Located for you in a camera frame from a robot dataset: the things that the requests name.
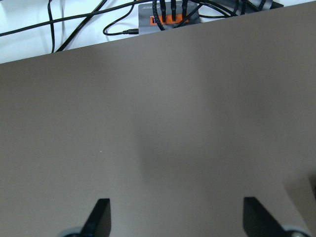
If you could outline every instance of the gray device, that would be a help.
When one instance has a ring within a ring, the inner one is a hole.
[[[177,17],[178,19],[180,18],[180,15],[182,13],[182,2],[181,1],[177,1],[176,3],[177,9],[176,9],[176,13],[177,13]],[[193,11],[195,8],[197,7],[197,4],[194,2],[189,2],[188,3],[188,14]],[[160,3],[157,3],[157,9],[158,9],[158,13],[161,15],[161,11],[160,11]],[[170,15],[171,14],[171,3],[170,2],[166,2],[166,14]],[[148,33],[153,33],[153,32],[157,32],[160,31],[159,27],[157,25],[154,25],[153,23],[153,5],[151,3],[145,3],[145,4],[140,4],[138,6],[138,22],[139,22],[139,34],[143,35],[143,34],[148,34]],[[196,11],[192,17],[190,18],[190,20],[188,21],[187,25],[194,25],[197,23],[200,23],[200,18],[198,16],[198,11]],[[164,28],[166,30],[169,29],[173,29],[177,24],[173,23],[173,24],[164,24]]]

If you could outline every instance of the black cable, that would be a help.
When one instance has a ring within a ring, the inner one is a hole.
[[[263,9],[263,6],[265,5],[266,0],[261,0],[260,5],[258,6],[258,10],[261,11]]]
[[[244,15],[246,12],[246,7],[247,7],[247,0],[242,0],[242,6],[241,6],[241,15]]]
[[[228,15],[227,13],[225,13],[224,11],[222,11],[221,9],[219,9],[219,8],[217,8],[217,7],[215,7],[215,6],[211,5],[211,4],[208,4],[208,3],[202,3],[202,4],[203,4],[204,6],[207,6],[207,7],[209,7],[209,8],[212,8],[212,9],[218,11],[219,13],[223,14],[223,16],[225,16],[225,17],[231,17],[231,15]]]
[[[233,13],[236,13],[239,7],[239,0],[236,0],[235,8],[233,10]]]
[[[119,36],[119,35],[138,35],[139,29],[129,29],[122,32],[112,33],[111,36]]]
[[[187,16],[188,0],[182,0],[182,19]]]
[[[193,16],[193,14],[196,13],[202,6],[203,6],[203,4],[199,4],[196,8],[193,9],[193,11],[190,12],[189,15],[187,15],[185,18],[183,18],[182,21],[180,21],[176,26],[174,26],[174,28],[181,27],[191,16]]]
[[[211,1],[211,0],[191,0],[191,1],[192,1],[192,2],[195,2],[195,3],[202,3],[202,4],[207,5],[207,6],[212,5],[212,6],[214,6],[214,7],[217,7],[217,8],[219,8],[219,9],[221,9],[221,10],[223,10],[223,11],[229,13],[231,16],[237,16],[236,13],[230,11],[230,10],[227,9],[226,7],[220,5],[220,4],[216,3],[216,2],[213,2],[213,1]]]
[[[114,7],[111,7],[111,8],[108,8],[108,9],[104,9],[104,10],[101,10],[101,11],[85,13],[85,14],[80,14],[80,15],[75,15],[75,16],[63,17],[63,18],[52,20],[52,21],[45,21],[45,22],[37,23],[37,24],[31,25],[31,26],[26,26],[26,27],[23,27],[23,28],[19,28],[19,29],[13,30],[13,31],[0,33],[0,37],[8,36],[8,35],[11,35],[11,34],[22,32],[22,31],[27,31],[27,30],[34,29],[34,28],[41,27],[41,26],[47,26],[47,25],[49,25],[51,23],[57,23],[57,22],[62,22],[62,21],[69,21],[69,20],[83,18],[83,17],[88,17],[88,16],[96,16],[96,15],[104,14],[104,13],[107,13],[107,12],[110,12],[110,11],[115,11],[115,10],[118,10],[118,9],[121,9],[121,8],[124,8],[124,7],[132,6],[132,5],[136,5],[136,4],[141,4],[141,3],[146,3],[146,2],[150,2],[150,1],[152,1],[152,0],[137,0],[136,2],[134,2],[134,1],[133,2],[128,2],[128,3],[125,3],[125,4],[122,4],[122,5],[119,5],[119,6],[114,6]]]
[[[106,36],[118,36],[118,35],[124,35],[126,33],[126,31],[122,31],[122,32],[117,32],[117,33],[108,33],[107,29],[110,28],[112,25],[116,24],[117,22],[119,22],[120,20],[124,19],[125,17],[127,17],[134,9],[135,5],[132,5],[132,7],[130,8],[130,10],[128,11],[128,13],[126,13],[124,16],[120,17],[119,19],[115,20],[114,22],[110,23],[109,25],[107,25],[104,29],[103,29],[103,34],[105,34]]]
[[[259,9],[251,2],[246,0],[246,4],[253,10],[253,11],[259,11]]]
[[[177,17],[177,2],[176,0],[171,0],[171,18],[172,21],[176,21],[176,17]]]
[[[103,7],[103,5],[107,2],[108,0],[102,0],[99,5],[92,11],[96,12]],[[79,33],[79,31],[91,20],[92,16],[86,17],[81,23],[77,26],[77,28],[71,33],[71,35],[66,39],[66,41],[59,47],[56,52],[63,51],[69,43],[76,37],[76,35]]]
[[[48,0],[48,4],[47,4],[47,11],[48,11],[48,17],[49,20],[52,21],[53,20],[53,16],[51,14],[51,9],[50,9],[50,2],[52,0]],[[50,23],[50,34],[51,34],[51,44],[52,44],[52,49],[51,49],[51,53],[54,52],[55,50],[55,30],[54,30],[54,23]]]
[[[166,1],[165,0],[160,0],[160,10],[161,10],[161,15],[162,15],[162,21],[166,22]]]
[[[164,31],[165,28],[163,27],[163,25],[159,19],[159,15],[158,15],[158,11],[157,11],[157,0],[153,0],[153,14],[154,14],[155,22],[157,23],[159,29],[161,31]]]
[[[209,18],[209,19],[227,18],[227,16],[205,16],[205,15],[199,15],[199,17]]]

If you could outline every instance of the cord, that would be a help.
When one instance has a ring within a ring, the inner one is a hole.
[[[107,1],[108,0],[102,0],[92,12],[100,10]],[[91,20],[91,18],[92,16],[88,16],[83,21],[81,21],[77,28],[71,33],[71,35],[66,39],[66,41],[59,47],[59,49],[56,50],[56,52],[63,51],[69,45],[69,43],[76,37],[79,31],[81,31],[82,28]]]
[[[53,16],[51,14],[51,9],[50,9],[50,2],[52,0],[48,0],[48,4],[47,4],[47,11],[48,11],[48,17],[49,20],[52,21],[53,20]],[[51,49],[51,53],[54,52],[55,50],[55,30],[54,30],[54,23],[50,23],[50,34],[51,34],[51,44],[52,44],[52,49]]]
[[[236,0],[235,8],[233,10],[233,13],[236,13],[239,7],[239,0]]]
[[[22,32],[22,31],[27,31],[30,29],[34,29],[37,27],[41,27],[41,26],[47,26],[50,25],[51,23],[58,23],[58,22],[62,22],[62,21],[69,21],[69,20],[73,20],[73,19],[78,19],[78,18],[83,18],[83,17],[88,17],[88,16],[96,16],[96,15],[100,15],[100,14],[104,14],[110,11],[115,11],[124,7],[128,7],[128,6],[132,6],[132,5],[136,5],[136,4],[141,4],[141,3],[146,3],[146,2],[150,2],[152,0],[138,0],[138,1],[133,1],[133,2],[128,2],[119,6],[114,6],[108,9],[104,9],[104,10],[100,10],[100,11],[96,11],[96,12],[91,12],[91,13],[85,13],[85,14],[80,14],[80,15],[75,15],[75,16],[68,16],[68,17],[63,17],[63,18],[59,18],[59,19],[55,19],[52,21],[45,21],[45,22],[41,22],[41,23],[37,23],[31,26],[26,26],[23,28],[19,28],[13,31],[8,31],[8,32],[4,32],[4,33],[0,33],[0,37],[2,36],[8,36],[11,34],[15,34],[18,32]]]
[[[209,19],[220,19],[220,18],[227,18],[227,16],[205,16],[205,15],[198,15],[199,17],[209,18]]]
[[[182,19],[187,16],[188,0],[182,0]]]
[[[158,15],[158,11],[157,11],[157,0],[153,0],[153,14],[154,14],[155,22],[157,23],[159,29],[161,31],[164,31],[165,28],[163,27],[163,25],[159,19],[159,15]]]
[[[228,15],[227,13],[225,13],[224,11],[222,11],[221,9],[219,9],[219,8],[217,8],[217,7],[215,7],[215,6],[211,5],[211,4],[208,4],[208,3],[202,3],[202,4],[203,4],[204,6],[207,6],[207,7],[209,7],[209,8],[212,8],[212,9],[218,11],[219,13],[223,14],[223,16],[225,16],[226,18],[227,18],[227,17],[231,17],[231,15]]]
[[[160,10],[161,10],[161,16],[162,16],[162,21],[166,22],[166,1],[165,0],[160,0]]]
[[[132,5],[132,7],[130,8],[130,10],[128,11],[128,13],[126,13],[124,16],[120,17],[119,19],[115,20],[114,22],[110,23],[109,25],[107,25],[104,29],[103,29],[103,34],[105,34],[106,36],[118,36],[118,35],[126,35],[126,34],[130,34],[127,31],[122,31],[122,32],[117,32],[117,33],[108,33],[107,29],[110,28],[112,25],[116,24],[117,22],[119,22],[120,20],[123,20],[125,17],[127,17],[134,9],[135,5]]]
[[[244,15],[246,12],[246,7],[247,7],[247,0],[242,0],[242,6],[241,6],[241,15]]]
[[[176,0],[171,0],[171,17],[172,17],[172,21],[176,21],[176,17],[177,17],[177,2]]]
[[[251,1],[249,1],[249,0],[242,0],[242,1],[243,1],[242,6],[243,6],[243,8],[244,8],[244,9],[241,10],[242,13],[243,13],[242,15],[245,14],[245,9],[246,9],[247,6],[249,6],[253,11],[257,12],[257,11],[261,11],[262,8],[263,8],[263,6],[264,6],[264,4],[266,3],[266,0],[261,0],[261,2],[260,2],[260,4],[259,4],[259,7],[256,7],[256,6],[255,6]]]
[[[216,3],[216,2],[213,2],[211,0],[191,0],[192,2],[195,2],[195,3],[202,3],[203,5],[206,5],[206,6],[213,6],[213,7],[217,7],[227,13],[229,13],[231,16],[237,16],[236,13],[234,13],[233,11],[230,11],[229,9],[227,9],[226,7]]]
[[[203,6],[203,4],[199,4],[196,8],[193,9],[193,11],[190,12],[189,15],[187,15],[185,18],[183,18],[182,21],[180,21],[174,28],[181,27],[191,16],[193,16],[193,14],[196,13],[202,6]]]

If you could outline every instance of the orange usb hub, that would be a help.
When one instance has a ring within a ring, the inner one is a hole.
[[[162,21],[162,16],[159,16],[159,19],[160,19],[161,23],[163,23],[163,24],[177,24],[180,21],[182,21],[182,14],[176,14],[176,20],[175,21],[172,20],[172,15],[166,15],[166,22]],[[154,16],[150,17],[150,24],[151,25],[156,25],[157,24],[156,21],[155,21]]]

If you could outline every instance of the black plug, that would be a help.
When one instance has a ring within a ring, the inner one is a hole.
[[[172,21],[176,21],[176,9],[177,9],[176,0],[171,0],[171,15],[172,15]]]
[[[182,0],[182,19],[187,16],[188,1],[189,0]]]
[[[272,2],[272,5],[271,5],[271,7],[270,7],[270,9],[276,9],[276,8],[280,8],[280,7],[284,7],[284,5],[282,5],[282,4],[278,3],[278,2],[273,1],[273,2]]]
[[[162,21],[166,22],[166,2],[165,0],[160,0],[160,9],[162,14]]]
[[[126,31],[122,31],[123,35],[138,35],[139,30],[138,29],[129,29]]]

